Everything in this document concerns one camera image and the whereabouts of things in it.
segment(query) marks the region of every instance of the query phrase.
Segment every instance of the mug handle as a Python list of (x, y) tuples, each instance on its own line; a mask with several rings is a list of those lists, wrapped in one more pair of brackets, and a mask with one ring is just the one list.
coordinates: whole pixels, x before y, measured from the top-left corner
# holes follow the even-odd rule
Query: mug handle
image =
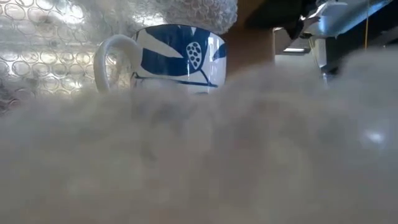
[(106, 93), (110, 89), (109, 80), (106, 76), (105, 56), (111, 47), (122, 50), (129, 58), (133, 68), (137, 68), (141, 63), (138, 61), (138, 55), (139, 52), (142, 52), (142, 48), (138, 46), (135, 40), (121, 34), (106, 39), (98, 47), (93, 60), (95, 84), (100, 93)]

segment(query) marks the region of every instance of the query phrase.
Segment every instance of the blue leaf pattern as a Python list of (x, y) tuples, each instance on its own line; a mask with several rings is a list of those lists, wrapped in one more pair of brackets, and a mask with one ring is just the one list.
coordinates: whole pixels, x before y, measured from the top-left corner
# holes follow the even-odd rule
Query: blue leaf pattern
[(162, 25), (148, 27), (146, 32), (173, 48), (182, 58), (166, 57), (144, 49), (141, 62), (144, 70), (156, 75), (175, 77), (201, 71), (208, 48), (209, 31), (196, 28), (196, 31), (192, 32), (190, 26)]
[(219, 59), (219, 58), (225, 58), (226, 57), (226, 46), (225, 43), (223, 43), (219, 49), (214, 53), (213, 55), (213, 61)]

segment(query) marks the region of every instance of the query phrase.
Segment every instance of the blue and white mug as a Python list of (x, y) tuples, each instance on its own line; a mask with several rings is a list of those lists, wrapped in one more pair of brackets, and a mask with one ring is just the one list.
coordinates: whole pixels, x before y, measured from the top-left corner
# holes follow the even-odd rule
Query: blue and white mug
[(94, 56), (100, 92), (110, 89), (105, 56), (111, 47), (121, 49), (131, 61), (132, 86), (166, 79), (190, 93), (209, 93), (225, 82), (226, 47), (221, 37), (197, 27), (164, 24), (142, 29), (132, 39), (114, 35), (100, 45)]

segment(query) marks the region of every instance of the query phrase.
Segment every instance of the bubble wrap background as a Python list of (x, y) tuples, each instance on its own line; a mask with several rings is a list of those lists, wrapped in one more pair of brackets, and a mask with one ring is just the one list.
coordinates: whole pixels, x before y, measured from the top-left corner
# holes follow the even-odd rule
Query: bubble wrap background
[[(113, 34), (166, 23), (220, 34), (236, 10), (236, 0), (0, 0), (0, 112), (16, 99), (92, 87), (93, 54)], [(119, 76), (116, 58), (106, 61), (111, 82)], [(118, 86), (128, 86), (129, 71), (120, 72)]]

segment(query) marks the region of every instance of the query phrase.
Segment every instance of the fluffy white fur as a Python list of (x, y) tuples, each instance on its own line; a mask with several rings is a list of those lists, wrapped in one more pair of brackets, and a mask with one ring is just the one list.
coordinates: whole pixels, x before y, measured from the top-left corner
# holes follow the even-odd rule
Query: fluffy white fur
[(0, 119), (0, 223), (397, 223), (397, 56), (32, 101)]

